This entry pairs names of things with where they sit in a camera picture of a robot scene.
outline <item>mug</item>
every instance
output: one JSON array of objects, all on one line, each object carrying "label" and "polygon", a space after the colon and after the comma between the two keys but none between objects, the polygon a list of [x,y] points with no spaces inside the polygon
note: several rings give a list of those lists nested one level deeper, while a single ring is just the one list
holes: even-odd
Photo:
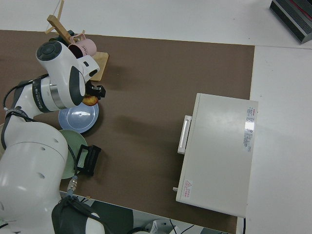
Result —
[{"label": "mug", "polygon": [[[80,38],[80,41],[75,42],[74,38]],[[71,44],[68,49],[75,55],[76,58],[81,58],[86,55],[93,56],[97,52],[97,47],[91,39],[87,39],[83,33],[70,37]]]}]

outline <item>table surface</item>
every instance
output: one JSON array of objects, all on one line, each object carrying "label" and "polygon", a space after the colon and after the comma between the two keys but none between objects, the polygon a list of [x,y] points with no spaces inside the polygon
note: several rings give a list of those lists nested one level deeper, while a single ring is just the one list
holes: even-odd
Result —
[{"label": "table surface", "polygon": [[[311,49],[312,42],[300,45],[269,11],[270,2],[97,0],[89,5],[77,0],[74,5],[67,0],[61,21],[90,34],[256,45],[251,99],[259,101],[260,111],[247,233],[310,233],[312,109],[302,102],[311,99],[311,55],[303,49]],[[0,0],[0,29],[45,31],[57,3]]]}]

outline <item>warning label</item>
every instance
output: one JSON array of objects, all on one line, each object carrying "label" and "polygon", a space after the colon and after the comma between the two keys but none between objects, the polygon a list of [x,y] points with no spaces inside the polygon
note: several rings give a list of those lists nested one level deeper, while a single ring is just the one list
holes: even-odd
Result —
[{"label": "warning label", "polygon": [[184,180],[183,198],[189,199],[191,197],[192,186],[193,186],[193,181],[188,180],[188,179]]},{"label": "warning label", "polygon": [[254,135],[254,118],[255,118],[256,109],[253,107],[249,107],[247,109],[247,116],[245,122],[245,134],[244,134],[244,149],[247,152],[251,152],[252,150],[252,139]]}]

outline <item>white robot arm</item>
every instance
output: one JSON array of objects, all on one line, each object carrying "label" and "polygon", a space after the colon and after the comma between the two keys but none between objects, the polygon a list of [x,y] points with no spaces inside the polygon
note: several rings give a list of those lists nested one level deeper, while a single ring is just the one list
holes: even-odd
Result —
[{"label": "white robot arm", "polygon": [[[0,219],[8,222],[8,227],[0,229],[0,234],[78,234],[77,230],[69,228],[65,232],[56,227],[63,217],[58,222],[51,218],[61,200],[59,185],[67,160],[67,142],[52,126],[27,120],[79,105],[86,82],[99,67],[90,56],[76,59],[58,41],[43,44],[37,50],[37,59],[48,75],[24,82],[15,90],[1,133],[5,152],[0,160]],[[75,213],[79,212],[69,212],[68,219],[76,219]],[[80,219],[76,229],[81,222],[84,228],[79,233],[104,234],[99,220],[90,217]]]}]

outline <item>brown mat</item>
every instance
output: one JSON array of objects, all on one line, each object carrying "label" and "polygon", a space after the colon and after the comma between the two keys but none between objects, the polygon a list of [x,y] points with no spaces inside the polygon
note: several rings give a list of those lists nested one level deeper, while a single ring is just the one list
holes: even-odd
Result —
[{"label": "brown mat", "polygon": [[[18,31],[0,31],[0,37],[2,100],[20,80],[45,72],[35,51],[49,37]],[[235,233],[236,217],[176,202],[172,188],[178,186],[183,162],[177,147],[184,115],[192,114],[196,93],[249,99],[254,47],[89,38],[110,56],[100,82],[107,96],[100,101],[97,123],[83,134],[88,144],[102,148],[96,174],[80,175],[76,193]],[[3,122],[4,112],[0,118]],[[37,119],[60,129],[58,113]],[[62,181],[62,190],[67,182]]]}]

